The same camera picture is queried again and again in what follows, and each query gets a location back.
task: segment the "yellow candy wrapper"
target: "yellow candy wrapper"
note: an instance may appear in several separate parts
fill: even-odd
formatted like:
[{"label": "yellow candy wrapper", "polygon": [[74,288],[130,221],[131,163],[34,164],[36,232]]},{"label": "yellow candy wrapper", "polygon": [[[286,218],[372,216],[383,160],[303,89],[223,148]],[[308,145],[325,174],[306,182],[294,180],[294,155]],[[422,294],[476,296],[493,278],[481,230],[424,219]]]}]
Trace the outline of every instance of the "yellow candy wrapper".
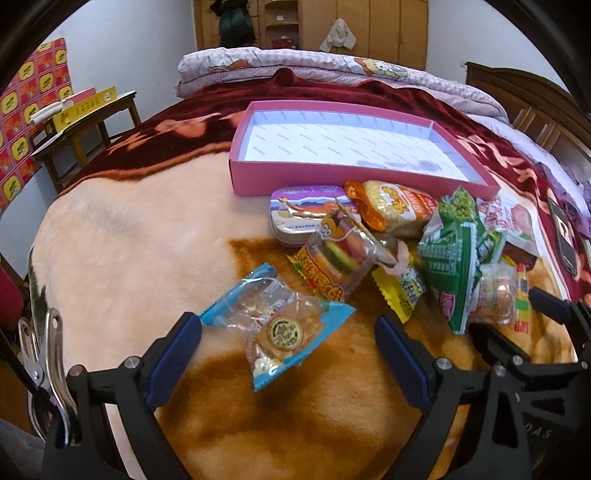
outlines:
[{"label": "yellow candy wrapper", "polygon": [[373,271],[372,276],[400,321],[403,324],[409,321],[418,299],[427,291],[427,284],[412,256],[403,274],[388,275],[382,267],[379,267]]}]

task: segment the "patterned cloth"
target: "patterned cloth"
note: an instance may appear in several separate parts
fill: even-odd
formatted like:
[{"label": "patterned cloth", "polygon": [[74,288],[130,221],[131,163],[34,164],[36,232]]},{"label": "patterned cloth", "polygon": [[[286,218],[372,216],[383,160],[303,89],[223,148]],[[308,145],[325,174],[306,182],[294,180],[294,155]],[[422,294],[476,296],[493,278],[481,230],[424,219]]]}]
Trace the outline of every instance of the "patterned cloth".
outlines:
[{"label": "patterned cloth", "polygon": [[0,213],[39,169],[27,140],[31,115],[72,93],[66,39],[58,38],[33,52],[0,97]]},{"label": "patterned cloth", "polygon": [[426,91],[440,92],[446,98],[438,98],[448,103],[447,98],[480,104],[489,111],[469,110],[509,122],[505,109],[491,97],[473,86],[444,80],[422,70],[410,69],[382,60],[362,59],[348,55],[336,55],[306,50],[273,49],[260,50],[256,47],[211,48],[185,55],[178,64],[181,81],[177,94],[181,98],[201,87],[214,83],[249,80],[271,77],[286,67],[306,80],[357,85],[364,80],[379,80],[390,86],[416,86]]}]

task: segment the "red blanket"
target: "red blanket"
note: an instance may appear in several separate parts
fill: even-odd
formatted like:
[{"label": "red blanket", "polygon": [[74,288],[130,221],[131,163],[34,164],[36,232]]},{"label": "red blanket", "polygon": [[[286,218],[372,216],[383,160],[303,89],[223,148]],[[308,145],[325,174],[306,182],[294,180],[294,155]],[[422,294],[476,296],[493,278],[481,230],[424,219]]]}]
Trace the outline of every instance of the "red blanket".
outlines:
[{"label": "red blanket", "polygon": [[[468,148],[484,166],[511,183],[538,207],[549,244],[556,252],[548,196],[554,197],[544,172],[486,127],[451,106],[415,88],[393,89],[376,81],[357,86],[317,83],[296,77],[291,70],[273,78],[218,84],[153,116],[86,166],[63,193],[91,177],[133,180],[209,152],[229,150],[242,112],[255,100],[313,99],[388,108],[438,122]],[[591,275],[582,239],[574,234],[577,276],[560,262],[564,284],[572,299],[591,304]]]}]

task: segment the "yellow box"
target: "yellow box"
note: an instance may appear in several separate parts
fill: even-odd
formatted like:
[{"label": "yellow box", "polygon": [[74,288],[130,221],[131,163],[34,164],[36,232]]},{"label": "yellow box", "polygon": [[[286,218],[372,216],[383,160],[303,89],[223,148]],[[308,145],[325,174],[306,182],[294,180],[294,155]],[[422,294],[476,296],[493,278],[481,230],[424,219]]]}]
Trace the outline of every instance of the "yellow box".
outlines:
[{"label": "yellow box", "polygon": [[55,133],[59,133],[77,120],[80,120],[83,116],[98,110],[100,107],[107,105],[107,103],[111,103],[116,98],[117,94],[115,92],[115,87],[107,88],[102,92],[94,94],[92,97],[88,97],[81,102],[75,103],[71,107],[62,110],[60,113],[55,114],[51,117],[48,124],[52,124]]}]

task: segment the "mobile phone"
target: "mobile phone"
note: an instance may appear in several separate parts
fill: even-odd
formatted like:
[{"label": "mobile phone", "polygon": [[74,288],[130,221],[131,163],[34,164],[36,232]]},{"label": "mobile phone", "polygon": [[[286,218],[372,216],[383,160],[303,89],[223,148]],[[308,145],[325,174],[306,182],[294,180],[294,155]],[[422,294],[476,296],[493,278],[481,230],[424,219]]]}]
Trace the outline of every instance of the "mobile phone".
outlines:
[{"label": "mobile phone", "polygon": [[556,229],[558,255],[566,270],[575,277],[577,275],[577,252],[574,251],[573,238],[570,235],[569,229],[569,220],[553,199],[548,198],[548,205]]}]

